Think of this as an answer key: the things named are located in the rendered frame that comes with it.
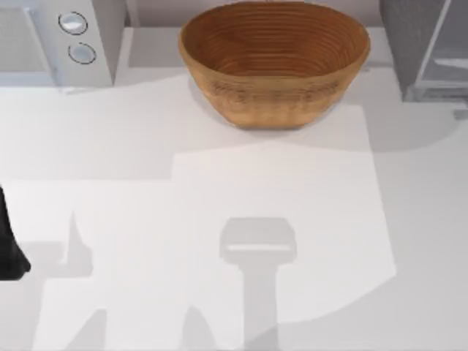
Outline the brown woven basket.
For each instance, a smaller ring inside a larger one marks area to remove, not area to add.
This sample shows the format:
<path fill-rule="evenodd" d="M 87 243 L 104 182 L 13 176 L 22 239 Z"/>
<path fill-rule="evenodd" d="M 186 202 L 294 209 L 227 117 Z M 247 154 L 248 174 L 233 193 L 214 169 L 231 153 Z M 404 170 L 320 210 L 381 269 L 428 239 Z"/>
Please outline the brown woven basket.
<path fill-rule="evenodd" d="M 305 1 L 239 1 L 188 20 L 178 49 L 200 93 L 244 129 L 295 129 L 336 104 L 371 50 L 353 17 Z"/>

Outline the pale microwave oven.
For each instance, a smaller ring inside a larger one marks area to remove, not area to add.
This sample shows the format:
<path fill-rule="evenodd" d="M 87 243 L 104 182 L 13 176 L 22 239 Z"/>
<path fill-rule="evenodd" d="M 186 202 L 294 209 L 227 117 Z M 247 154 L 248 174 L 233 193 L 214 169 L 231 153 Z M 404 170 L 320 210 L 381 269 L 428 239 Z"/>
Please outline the pale microwave oven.
<path fill-rule="evenodd" d="M 68 12 L 86 18 L 84 34 L 61 30 L 58 16 Z M 112 86 L 126 19 L 126 0 L 0 0 L 0 87 Z M 95 49 L 92 64 L 68 56 L 79 42 Z"/>

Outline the white microwave knob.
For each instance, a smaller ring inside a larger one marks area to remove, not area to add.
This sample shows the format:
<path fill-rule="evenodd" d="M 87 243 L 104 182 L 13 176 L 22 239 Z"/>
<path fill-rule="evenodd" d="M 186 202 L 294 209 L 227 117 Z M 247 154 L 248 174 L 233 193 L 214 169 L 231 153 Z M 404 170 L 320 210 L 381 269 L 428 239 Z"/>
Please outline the white microwave knob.
<path fill-rule="evenodd" d="M 95 49 L 90 45 L 79 42 L 78 44 L 70 45 L 68 47 L 68 56 L 77 64 L 89 65 L 92 64 L 97 54 Z"/>
<path fill-rule="evenodd" d="M 65 33 L 75 36 L 84 34 L 88 29 L 88 21 L 79 12 L 60 14 L 58 25 Z"/>

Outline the grey cabinet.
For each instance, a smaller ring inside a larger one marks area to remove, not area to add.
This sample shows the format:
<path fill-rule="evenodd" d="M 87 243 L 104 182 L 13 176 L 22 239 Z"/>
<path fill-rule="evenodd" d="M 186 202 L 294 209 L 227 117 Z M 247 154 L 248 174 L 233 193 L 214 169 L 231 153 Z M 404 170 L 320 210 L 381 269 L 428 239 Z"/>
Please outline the grey cabinet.
<path fill-rule="evenodd" d="M 405 102 L 468 105 L 468 0 L 380 0 Z"/>

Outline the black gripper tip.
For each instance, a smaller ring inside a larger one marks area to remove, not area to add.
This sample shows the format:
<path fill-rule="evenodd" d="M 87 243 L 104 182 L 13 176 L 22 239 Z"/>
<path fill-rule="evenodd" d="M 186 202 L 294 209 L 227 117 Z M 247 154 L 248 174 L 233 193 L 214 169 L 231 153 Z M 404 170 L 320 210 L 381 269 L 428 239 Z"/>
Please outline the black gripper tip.
<path fill-rule="evenodd" d="M 31 263 L 15 239 L 4 190 L 0 186 L 0 281 L 17 281 L 31 270 Z"/>

